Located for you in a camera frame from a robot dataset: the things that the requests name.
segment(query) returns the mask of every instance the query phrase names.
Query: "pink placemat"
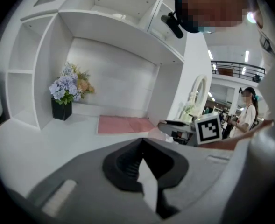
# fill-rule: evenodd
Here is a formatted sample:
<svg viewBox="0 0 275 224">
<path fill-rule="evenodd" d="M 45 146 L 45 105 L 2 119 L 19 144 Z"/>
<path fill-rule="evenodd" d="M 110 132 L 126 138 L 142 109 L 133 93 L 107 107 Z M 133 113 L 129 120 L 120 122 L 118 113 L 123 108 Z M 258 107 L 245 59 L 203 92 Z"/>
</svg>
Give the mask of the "pink placemat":
<svg viewBox="0 0 275 224">
<path fill-rule="evenodd" d="M 146 118 L 100 115 L 98 134 L 140 133 L 155 128 Z"/>
</svg>

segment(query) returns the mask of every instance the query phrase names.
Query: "black metal railing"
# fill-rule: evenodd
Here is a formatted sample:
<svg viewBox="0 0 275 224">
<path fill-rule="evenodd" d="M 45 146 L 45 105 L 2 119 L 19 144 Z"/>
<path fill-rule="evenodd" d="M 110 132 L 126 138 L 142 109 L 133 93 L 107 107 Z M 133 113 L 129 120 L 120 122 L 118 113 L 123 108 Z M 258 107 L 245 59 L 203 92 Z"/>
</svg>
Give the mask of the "black metal railing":
<svg viewBox="0 0 275 224">
<path fill-rule="evenodd" d="M 244 63 L 211 61 L 211 67 L 213 74 L 238 77 L 255 82 L 259 82 L 266 75 L 264 68 Z"/>
</svg>

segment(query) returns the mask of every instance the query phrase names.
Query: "black vase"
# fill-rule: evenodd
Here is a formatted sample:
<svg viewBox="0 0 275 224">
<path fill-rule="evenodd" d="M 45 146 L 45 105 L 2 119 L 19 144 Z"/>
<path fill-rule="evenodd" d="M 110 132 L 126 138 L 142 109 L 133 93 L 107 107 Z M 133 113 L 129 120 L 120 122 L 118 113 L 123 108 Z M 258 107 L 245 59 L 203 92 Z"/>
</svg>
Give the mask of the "black vase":
<svg viewBox="0 0 275 224">
<path fill-rule="evenodd" d="M 69 102 L 66 105 L 64 103 L 60 105 L 54 98 L 52 98 L 51 107 L 52 115 L 55 119 L 66 120 L 70 115 L 72 115 L 72 102 Z"/>
</svg>

